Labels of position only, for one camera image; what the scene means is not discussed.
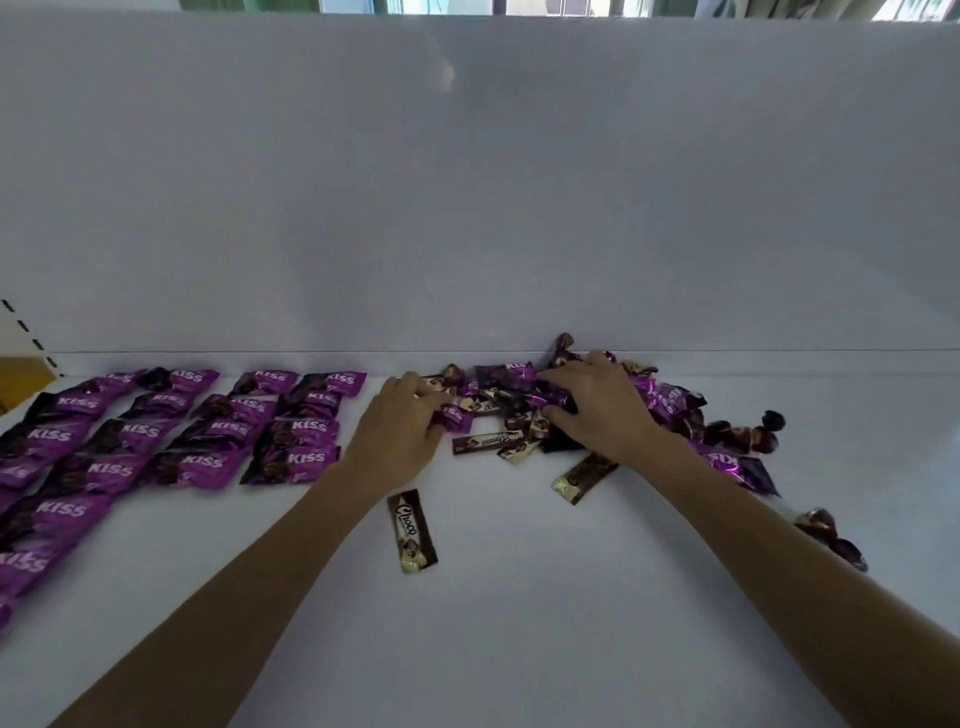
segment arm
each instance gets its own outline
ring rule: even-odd
[[[51,728],[226,726],[340,543],[430,462],[443,434],[430,418],[448,400],[412,373],[388,379],[343,461]]]
[[[949,632],[658,427],[601,352],[540,376],[579,408],[547,417],[639,473],[687,519],[851,726],[960,725],[960,642]]]

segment left hand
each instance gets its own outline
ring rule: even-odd
[[[450,400],[446,392],[430,389],[416,372],[400,379],[391,376],[360,418],[344,466],[384,496],[406,485],[433,459],[444,429],[430,426],[430,420]]]

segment forearm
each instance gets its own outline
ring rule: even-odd
[[[336,465],[51,728],[226,726],[326,562],[379,500]]]
[[[629,463],[854,726],[958,725],[960,644],[664,433]]]

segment gold wrapper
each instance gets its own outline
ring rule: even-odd
[[[592,452],[566,473],[553,481],[550,486],[572,505],[580,502],[593,486],[620,466],[603,455]]]

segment white surface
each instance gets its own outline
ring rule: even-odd
[[[667,379],[702,390],[710,418],[784,412],[766,462],[787,500],[829,508],[879,582],[960,633],[956,377]],[[377,388],[344,408],[343,443]],[[615,473],[575,507],[550,491],[577,459],[515,469],[492,454],[454,460],[444,443],[416,483],[440,563],[402,574],[390,519],[374,509],[233,728],[839,726],[642,481]],[[8,722],[45,726],[301,493],[231,486],[119,503],[0,639]]]
[[[52,352],[960,348],[955,24],[236,15],[0,15]]]

